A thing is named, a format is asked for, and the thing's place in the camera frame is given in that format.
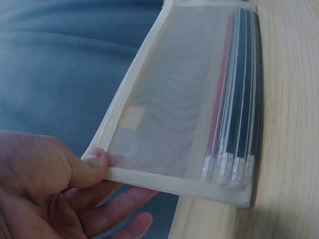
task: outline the wooden surface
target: wooden surface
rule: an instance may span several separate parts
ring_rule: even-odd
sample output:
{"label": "wooden surface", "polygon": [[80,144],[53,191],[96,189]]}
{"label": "wooden surface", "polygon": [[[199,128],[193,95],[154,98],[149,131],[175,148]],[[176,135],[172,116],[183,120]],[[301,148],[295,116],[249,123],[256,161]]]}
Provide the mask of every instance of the wooden surface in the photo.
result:
{"label": "wooden surface", "polygon": [[180,197],[171,239],[319,239],[319,1],[255,2],[265,106],[255,207]]}

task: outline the tan label patch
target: tan label patch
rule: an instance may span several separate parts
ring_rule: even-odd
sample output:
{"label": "tan label patch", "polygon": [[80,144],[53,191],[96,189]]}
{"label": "tan label patch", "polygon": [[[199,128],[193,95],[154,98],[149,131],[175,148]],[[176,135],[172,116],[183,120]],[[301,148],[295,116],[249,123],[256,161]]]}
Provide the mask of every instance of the tan label patch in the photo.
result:
{"label": "tan label patch", "polygon": [[143,108],[125,106],[120,117],[119,126],[137,130],[145,113]]}

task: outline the gray fabric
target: gray fabric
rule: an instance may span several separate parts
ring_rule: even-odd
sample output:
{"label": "gray fabric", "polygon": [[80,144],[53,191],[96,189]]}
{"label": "gray fabric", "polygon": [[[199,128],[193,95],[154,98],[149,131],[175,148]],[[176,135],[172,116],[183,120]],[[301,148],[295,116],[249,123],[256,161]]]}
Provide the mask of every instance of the gray fabric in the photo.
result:
{"label": "gray fabric", "polygon": [[[55,135],[81,156],[161,5],[0,0],[0,130]],[[144,238],[167,238],[177,199],[139,210],[154,217]]]}

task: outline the fingernail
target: fingernail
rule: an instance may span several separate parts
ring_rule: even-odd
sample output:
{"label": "fingernail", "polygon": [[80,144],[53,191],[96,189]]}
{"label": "fingernail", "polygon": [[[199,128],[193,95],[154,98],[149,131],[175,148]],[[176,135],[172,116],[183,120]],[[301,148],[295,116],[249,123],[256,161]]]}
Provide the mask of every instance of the fingernail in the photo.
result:
{"label": "fingernail", "polygon": [[89,153],[88,158],[97,158],[100,159],[103,154],[103,149],[101,148],[93,148],[91,152]]}

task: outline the pencil case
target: pencil case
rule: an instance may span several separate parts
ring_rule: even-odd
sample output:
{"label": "pencil case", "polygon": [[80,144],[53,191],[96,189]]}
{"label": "pencil case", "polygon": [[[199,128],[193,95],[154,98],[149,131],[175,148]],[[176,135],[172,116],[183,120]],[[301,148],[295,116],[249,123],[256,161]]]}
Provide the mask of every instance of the pencil case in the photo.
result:
{"label": "pencil case", "polygon": [[262,57],[252,3],[166,0],[88,150],[106,179],[251,206]]}

